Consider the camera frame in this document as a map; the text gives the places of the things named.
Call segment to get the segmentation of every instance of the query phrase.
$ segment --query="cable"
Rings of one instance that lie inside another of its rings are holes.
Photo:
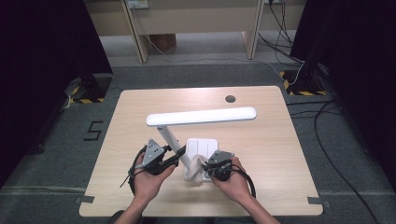
[[[139,159],[140,155],[143,154],[144,152],[146,152],[147,146],[144,146],[142,149],[140,149],[140,151],[137,153],[136,157],[134,158],[134,163],[132,164],[131,169],[129,169],[128,171],[128,175],[126,176],[125,180],[122,182],[122,184],[120,185],[120,188],[122,188],[122,186],[125,184],[126,180],[128,179],[128,177],[130,177],[129,180],[129,184],[131,187],[131,191],[134,194],[134,177],[138,174],[140,174],[141,172],[145,171],[144,169],[136,174],[134,174],[134,168],[136,167],[136,163],[137,163],[137,159]]]
[[[290,48],[290,47],[271,43],[270,41],[264,39],[264,37],[262,37],[262,34],[260,34],[260,33],[259,33],[259,37],[262,39],[262,41],[263,41],[268,47],[270,47],[271,49],[274,49],[274,50],[276,51],[276,53],[279,52],[279,53],[281,53],[283,56],[285,56],[285,57],[287,57],[287,58],[289,58],[289,59],[291,59],[291,60],[293,60],[293,61],[295,61],[295,62],[297,62],[297,63],[303,63],[302,61],[300,61],[300,60],[298,60],[298,59],[296,59],[296,58],[294,58],[294,57],[289,56],[288,53],[286,53],[286,52],[283,51],[282,49],[279,49],[279,48],[278,48],[278,47],[282,47],[282,48]],[[288,64],[288,63],[282,63],[282,64],[290,65],[290,66],[300,66],[300,65]]]
[[[279,35],[282,35],[282,32],[283,32],[286,35],[286,37],[283,35],[282,35],[282,37],[286,41],[289,42],[290,46],[292,46],[293,42],[288,35],[288,31],[286,30],[286,23],[285,23],[286,4],[285,4],[285,1],[283,1],[283,0],[280,0],[280,2],[281,2],[281,10],[282,10],[282,23],[279,22],[279,19],[277,18],[277,15],[275,14],[275,12],[272,8],[272,4],[270,4],[270,9],[276,19],[277,24],[279,25],[279,28],[280,28]]]
[[[320,148],[322,150],[322,152],[324,153],[326,159],[328,160],[329,164],[332,166],[332,168],[335,170],[335,172],[337,172],[337,174],[340,175],[340,177],[345,181],[345,183],[353,190],[353,192],[355,192],[356,196],[358,196],[358,198],[361,200],[361,202],[364,204],[364,206],[366,207],[367,211],[370,213],[370,215],[372,216],[373,220],[375,221],[375,223],[379,224],[378,219],[376,218],[375,214],[373,213],[372,209],[370,208],[370,206],[367,204],[366,201],[364,201],[364,199],[361,197],[361,195],[358,193],[358,191],[349,183],[349,181],[347,181],[347,179],[341,174],[340,170],[338,170],[338,168],[334,165],[334,163],[332,162],[332,160],[330,159],[327,151],[325,150],[323,144],[320,141],[320,138],[318,136],[318,117],[321,114],[321,111],[323,111],[323,109],[330,104],[331,102],[333,102],[334,100],[331,100],[330,102],[326,103],[320,110],[319,112],[315,115],[315,120],[314,120],[314,129],[315,129],[315,136],[318,139],[318,143],[320,145]]]
[[[338,108],[338,106],[331,107],[331,108],[329,108],[327,110],[323,110],[323,111],[321,111],[321,113],[328,113],[328,114],[334,114],[334,115],[343,115],[343,114],[340,114],[340,113],[335,113],[335,112],[330,111],[330,110],[332,110],[334,108]],[[318,113],[318,112],[319,112],[318,110],[306,110],[306,111],[302,111],[302,112],[291,113],[290,115],[293,116],[293,115],[299,115],[299,114],[304,114],[304,113]]]
[[[301,71],[301,69],[303,68],[304,64],[305,64],[305,62],[303,62],[303,64],[302,64],[302,65],[300,66],[300,68],[298,69],[298,72],[297,72],[297,75],[296,75],[296,78],[294,79],[294,81],[293,81],[292,83],[289,83],[290,86],[294,85],[294,84],[297,82],[298,76],[300,75],[300,71]]]
[[[244,172],[241,167],[232,164],[231,166],[235,166],[238,168],[238,170],[232,169],[232,171],[237,172],[238,174],[242,175],[248,182],[248,184],[250,185],[250,192],[251,192],[251,196],[253,196],[253,198],[256,198],[256,189],[254,188],[254,184],[253,184],[253,180],[250,178],[250,176]]]
[[[264,63],[268,66],[270,66],[276,73],[276,75],[278,77],[280,77],[282,79],[283,82],[285,82],[286,80],[280,75],[280,73],[276,70],[276,68],[274,68],[271,64],[267,63],[267,62],[263,62],[260,60],[243,60],[243,59],[235,59],[235,58],[202,58],[202,59],[182,59],[182,60],[172,60],[170,58],[167,57],[167,55],[161,51],[148,37],[148,35],[143,35],[147,41],[150,43],[151,46],[153,46],[156,50],[158,50],[165,58],[166,61],[170,62],[170,63],[184,63],[184,62],[200,62],[200,61],[206,61],[206,60],[210,60],[210,61],[238,61],[238,62],[243,62],[243,63]]]
[[[323,103],[329,103],[330,101],[311,101],[311,102],[300,102],[300,103],[289,103],[286,105],[309,105],[309,104],[323,104]]]

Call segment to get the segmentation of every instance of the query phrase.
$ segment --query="person's left hand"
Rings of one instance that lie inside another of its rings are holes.
[[[142,153],[137,159],[136,164],[141,164],[145,153]],[[142,172],[134,178],[134,197],[143,202],[149,203],[160,191],[163,181],[175,170],[176,166],[171,165],[159,175],[151,175]],[[134,170],[134,174],[141,172],[143,169]]]

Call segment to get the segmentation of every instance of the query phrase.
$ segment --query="wooden table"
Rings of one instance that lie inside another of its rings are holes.
[[[233,95],[234,103],[225,97]],[[253,106],[250,121],[170,127],[181,145],[189,138],[214,138],[219,149],[233,152],[253,179],[257,199],[274,216],[320,215],[318,197],[288,109],[278,87],[225,87],[124,91],[110,122],[81,203],[84,217],[110,217],[125,209],[134,197],[128,184],[120,188],[139,149],[153,138],[166,145],[156,128],[146,124],[152,113]],[[146,217],[229,217],[247,212],[227,199],[212,183],[187,182],[181,163],[168,177],[159,195],[148,205]]]

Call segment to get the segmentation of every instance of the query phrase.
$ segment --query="yellow and black hazard tape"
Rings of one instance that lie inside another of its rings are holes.
[[[99,99],[72,99],[72,103],[75,104],[91,104],[91,103],[102,103],[105,98],[99,98]]]
[[[102,103],[105,98],[101,97],[101,98],[79,98],[76,99],[73,96],[78,92],[79,90],[79,86],[76,86],[73,90],[73,93],[71,95],[71,103],[75,103],[75,104],[91,104],[91,103]]]
[[[326,95],[326,91],[320,90],[320,91],[297,91],[293,90],[292,86],[289,84],[288,80],[284,77],[285,72],[280,72],[280,76],[283,78],[284,82],[283,85],[285,86],[286,92],[289,95],[304,95],[304,96],[312,96],[312,95]]]

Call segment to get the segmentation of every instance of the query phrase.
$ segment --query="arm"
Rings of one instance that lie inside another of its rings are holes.
[[[142,163],[144,153],[137,159],[137,164]],[[140,215],[160,191],[163,181],[175,170],[176,166],[172,165],[163,171],[160,175],[150,175],[142,172],[134,178],[134,199],[124,213],[115,223],[135,224]],[[137,174],[142,169],[134,170]]]
[[[245,172],[245,169],[242,167],[237,157],[231,158],[231,161],[233,165],[239,166],[242,171]],[[212,181],[228,198],[239,203],[252,216],[256,223],[279,223],[255,198],[253,198],[253,196],[251,196],[248,189],[248,182],[240,174],[232,172],[227,181],[219,181],[215,177],[212,177]]]

